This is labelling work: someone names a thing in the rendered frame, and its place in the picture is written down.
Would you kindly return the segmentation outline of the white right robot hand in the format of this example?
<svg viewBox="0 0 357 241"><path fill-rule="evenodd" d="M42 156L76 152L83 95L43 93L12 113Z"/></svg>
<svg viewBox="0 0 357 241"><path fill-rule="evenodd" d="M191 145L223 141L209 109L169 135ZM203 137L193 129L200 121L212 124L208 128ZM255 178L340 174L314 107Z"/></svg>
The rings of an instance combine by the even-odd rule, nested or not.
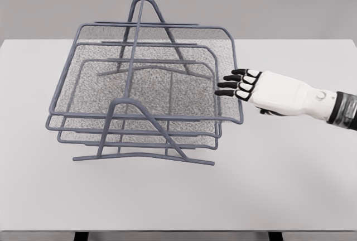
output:
<svg viewBox="0 0 357 241"><path fill-rule="evenodd" d="M298 116L303 113L299 96L302 82L270 71L235 69L217 83L217 96L236 97L253 104L261 114Z"/></svg>

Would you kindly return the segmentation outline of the grey mesh folder tray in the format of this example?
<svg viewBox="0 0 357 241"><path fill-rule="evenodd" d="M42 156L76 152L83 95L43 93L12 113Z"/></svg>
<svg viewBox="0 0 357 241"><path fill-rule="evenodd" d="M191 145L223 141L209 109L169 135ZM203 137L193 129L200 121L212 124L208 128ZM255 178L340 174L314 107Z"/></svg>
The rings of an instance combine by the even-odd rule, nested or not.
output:
<svg viewBox="0 0 357 241"><path fill-rule="evenodd" d="M80 121L241 124L235 45L219 26L85 23L49 114Z"/></svg>
<svg viewBox="0 0 357 241"><path fill-rule="evenodd" d="M221 133L220 123L216 118L220 112L212 117L168 117L166 119L158 117L159 124L171 133L171 138L180 146L181 149L210 148L215 149L218 145L218 138ZM116 115L140 114L140 111L132 106L120 104L116 106L114 113ZM81 129L73 128L68 131L59 128L60 140L63 142L82 143L86 145L98 145L101 139L99 131L103 129ZM130 143L165 143L165 139L157 133L150 136L155 128L146 120L138 118L134 120L123 121L119 118L112 120L110 129L113 134L108 134L106 138L107 146L116 146L123 142L128 147Z"/></svg>
<svg viewBox="0 0 357 241"><path fill-rule="evenodd" d="M50 126L100 129L110 102L124 97L132 47L78 44L61 79ZM216 58L205 47L142 45L136 48L129 97L155 117L212 117Z"/></svg>

